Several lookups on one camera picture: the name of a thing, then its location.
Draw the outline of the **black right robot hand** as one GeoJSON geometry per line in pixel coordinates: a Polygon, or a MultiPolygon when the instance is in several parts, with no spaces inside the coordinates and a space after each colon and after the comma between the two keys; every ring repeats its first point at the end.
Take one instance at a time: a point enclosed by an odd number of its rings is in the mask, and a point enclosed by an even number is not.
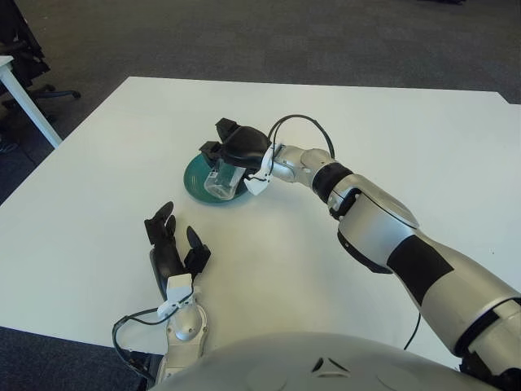
{"type": "Polygon", "coordinates": [[[235,121],[221,118],[216,123],[218,141],[207,141],[199,151],[206,163],[214,167],[219,159],[239,168],[258,171],[270,141],[261,131],[251,126],[239,125],[235,121]]]}

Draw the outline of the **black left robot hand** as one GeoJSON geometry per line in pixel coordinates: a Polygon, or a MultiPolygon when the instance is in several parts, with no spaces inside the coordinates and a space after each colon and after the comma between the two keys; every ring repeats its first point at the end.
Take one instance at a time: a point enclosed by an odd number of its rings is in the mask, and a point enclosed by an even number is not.
{"type": "Polygon", "coordinates": [[[195,230],[188,226],[186,237],[190,250],[184,260],[180,258],[175,239],[176,218],[173,202],[164,204],[153,217],[144,221],[147,236],[152,246],[150,261],[162,298],[167,300],[169,277],[190,274],[192,278],[202,273],[211,256],[211,251],[202,242],[195,230]]]}

